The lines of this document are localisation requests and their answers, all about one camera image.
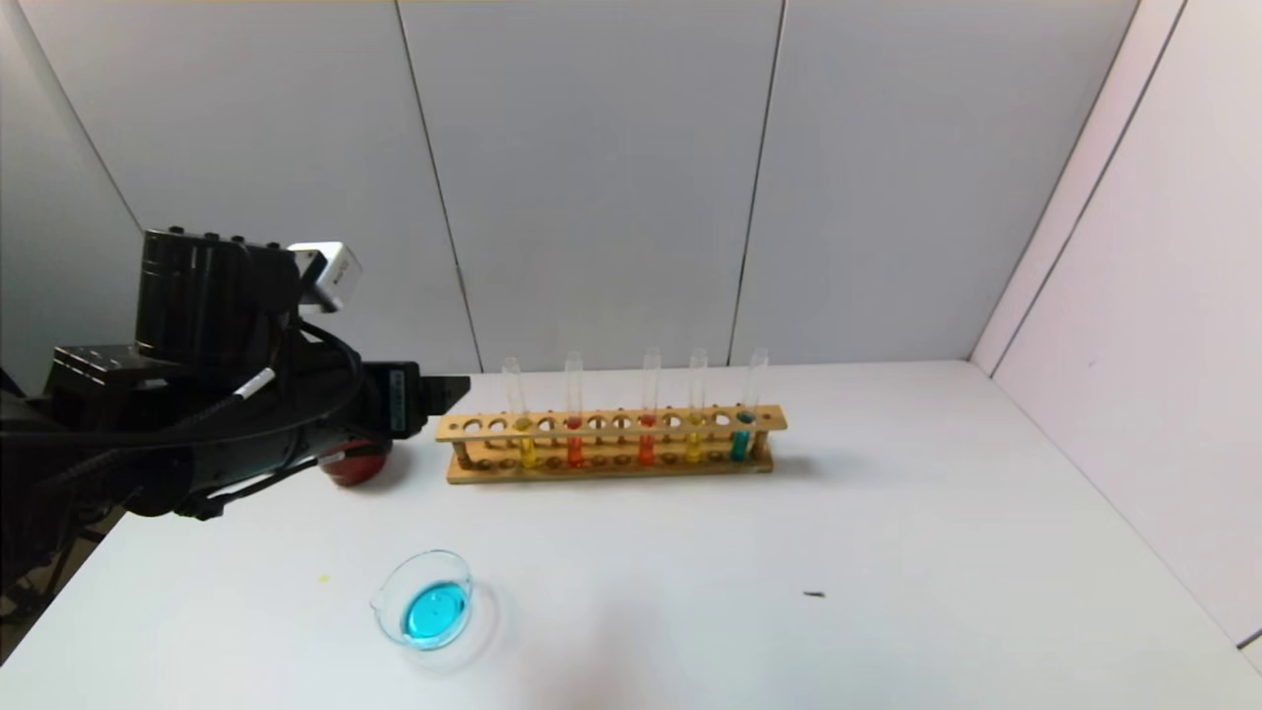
black cable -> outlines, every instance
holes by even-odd
[[[201,412],[191,417],[186,417],[179,422],[175,422],[174,426],[164,431],[183,431],[193,425],[204,422],[206,420],[230,409],[232,405],[236,405],[237,402],[245,402],[245,399],[233,395],[231,397],[220,400],[218,402],[207,407],[206,410],[202,410]],[[105,469],[106,467],[114,467],[121,464],[122,462],[125,462],[126,459],[131,458],[135,454],[136,450],[134,449],[111,449],[109,451],[103,451],[101,454],[97,454],[96,457],[91,457],[88,459],[80,462],[78,464],[74,464],[73,467],[66,469],[59,474],[52,475],[39,482],[38,484],[35,484],[35,488],[49,489],[49,488],[62,488],[69,486],[76,480],[82,479],[88,474],[92,474],[93,472],[98,472],[101,469]]]
[[[242,498],[245,498],[247,496],[254,496],[255,493],[259,493],[260,491],[266,491],[266,489],[276,486],[278,483],[288,479],[289,477],[292,477],[292,475],[294,475],[297,473],[305,472],[307,469],[312,469],[314,467],[318,467],[322,460],[323,462],[328,462],[328,463],[334,463],[334,462],[341,462],[343,459],[358,459],[361,457],[376,457],[376,455],[380,455],[382,451],[381,451],[381,449],[379,446],[376,446],[376,445],[366,445],[366,446],[356,446],[353,449],[347,449],[346,451],[341,451],[341,454],[342,454],[341,458],[337,458],[337,454],[331,454],[328,457],[314,457],[312,459],[302,462],[300,464],[294,464],[293,467],[289,467],[289,468],[278,469],[274,474],[271,474],[266,479],[262,479],[261,482],[257,482],[257,483],[252,483],[252,484],[250,484],[250,486],[247,486],[247,487],[245,487],[245,488],[242,488],[240,491],[233,491],[232,493],[225,493],[225,494],[221,494],[221,496],[213,496],[213,497],[209,498],[209,501],[212,503],[218,503],[222,507],[223,504],[232,503],[233,501],[240,501],[240,499],[242,499]]]
[[[74,446],[74,448],[111,448],[111,449],[167,449],[173,446],[192,446],[202,444],[221,444],[228,441],[240,441],[244,439],[255,439],[262,436],[270,436],[274,434],[285,433],[304,425],[309,425],[317,420],[327,417],[328,415],[337,412],[338,410],[350,405],[355,397],[360,393],[360,388],[363,386],[363,364],[360,362],[358,353],[351,349],[351,346],[343,342],[341,338],[333,333],[313,325],[312,323],[303,322],[299,325],[300,329],[308,332],[327,344],[336,347],[342,352],[343,358],[346,358],[347,364],[351,367],[351,383],[337,399],[336,404],[323,409],[318,412],[308,414],[305,416],[295,416],[294,420],[273,425],[268,429],[250,429],[239,428],[236,430],[226,430],[221,433],[215,433],[208,436],[208,433],[198,431],[184,431],[177,430],[174,428],[167,429],[158,433],[138,433],[138,434],[120,434],[120,433],[5,433],[0,431],[0,443],[15,443],[28,446]]]

blue liquid in dish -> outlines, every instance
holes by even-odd
[[[418,648],[445,646],[464,628],[468,600],[456,583],[420,590],[403,614],[403,636]]]

yellow liquid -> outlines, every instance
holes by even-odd
[[[526,431],[530,429],[530,420],[521,419],[514,422],[512,429],[517,431]],[[521,465],[526,469],[534,469],[539,465],[539,457],[535,454],[535,440],[533,439],[519,439],[517,445],[521,446]]]
[[[689,415],[688,416],[688,424],[693,425],[693,426],[704,425],[705,424],[705,417],[702,417],[700,415]],[[684,462],[687,462],[689,464],[700,464],[702,463],[702,435],[699,435],[699,434],[690,434],[687,438],[684,438],[684,441],[687,443],[687,448],[684,449]]]

white cable tie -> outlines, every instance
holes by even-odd
[[[268,383],[276,380],[276,372],[271,368],[264,368],[261,373],[250,378],[250,382],[242,385],[232,395],[240,397],[241,400],[250,400],[260,390],[268,387]]]

white table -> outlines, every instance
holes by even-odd
[[[526,381],[559,409],[559,376]],[[0,706],[1262,707],[1262,676],[972,366],[767,381],[790,422],[771,475],[451,487],[427,430],[360,489],[312,474],[209,523],[129,516],[0,670]],[[586,388],[639,404],[637,373]],[[491,376],[457,406],[501,409]],[[432,547],[500,617],[445,676],[367,604]]]

